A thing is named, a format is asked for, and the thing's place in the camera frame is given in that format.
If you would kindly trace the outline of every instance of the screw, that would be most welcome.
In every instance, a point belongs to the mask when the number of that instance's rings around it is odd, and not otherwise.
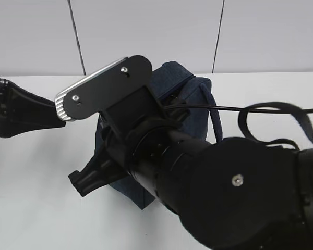
[[[237,174],[232,177],[233,186],[241,186],[244,183],[244,177],[241,174]]]
[[[122,67],[122,68],[121,68],[121,72],[122,72],[122,73],[127,73],[127,71],[128,71],[128,69],[127,69],[126,67]]]
[[[80,99],[80,97],[78,95],[74,95],[72,96],[72,100],[77,102]]]

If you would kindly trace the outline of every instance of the white table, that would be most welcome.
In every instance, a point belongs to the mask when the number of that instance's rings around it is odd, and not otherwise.
[[[219,105],[243,107],[286,101],[313,107],[313,72],[200,76],[213,80],[213,94]],[[80,78],[9,79],[53,99]],[[224,135],[241,136],[237,113],[220,114]],[[108,186],[84,198],[79,196],[67,175],[81,170],[92,156],[96,121],[94,115],[68,123],[65,128],[0,139],[0,250],[206,249],[186,232],[176,215],[158,202],[141,211]],[[289,138],[301,148],[312,147],[287,115],[250,115],[249,126],[262,140]],[[214,141],[211,129],[208,140]]]

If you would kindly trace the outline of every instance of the white wall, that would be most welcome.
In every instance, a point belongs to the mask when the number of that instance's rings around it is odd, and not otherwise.
[[[70,0],[91,73],[133,54],[213,68],[223,0]],[[225,0],[214,72],[313,71],[313,0]],[[67,0],[0,0],[0,74],[82,74]]]

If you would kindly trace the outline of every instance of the black cable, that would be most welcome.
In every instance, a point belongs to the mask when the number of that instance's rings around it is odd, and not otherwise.
[[[224,106],[210,106],[210,105],[200,105],[200,104],[182,104],[182,105],[169,105],[164,106],[165,110],[172,110],[178,108],[206,108],[206,109],[218,109],[218,110],[227,110],[227,111],[237,111],[240,112],[243,108],[238,107],[224,107]],[[313,114],[313,108],[303,110],[307,114]],[[263,113],[263,114],[290,114],[283,110],[274,110],[274,109],[259,109],[252,108],[249,110],[251,113]]]

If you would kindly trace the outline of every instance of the blue fabric bag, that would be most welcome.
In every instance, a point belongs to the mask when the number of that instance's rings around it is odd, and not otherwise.
[[[216,106],[211,94],[211,80],[195,77],[175,61],[164,63],[153,72],[150,86],[156,97],[164,105],[170,105],[174,99],[185,100],[186,104],[205,104]],[[210,113],[216,141],[222,140],[222,127],[219,113],[215,109],[190,109],[190,115],[183,122],[181,131],[195,138],[205,140],[208,132],[208,115]],[[102,143],[101,133],[106,123],[99,117],[96,131],[95,147]],[[127,176],[110,184],[129,197],[140,209],[147,207],[155,198],[145,190],[133,177]]]

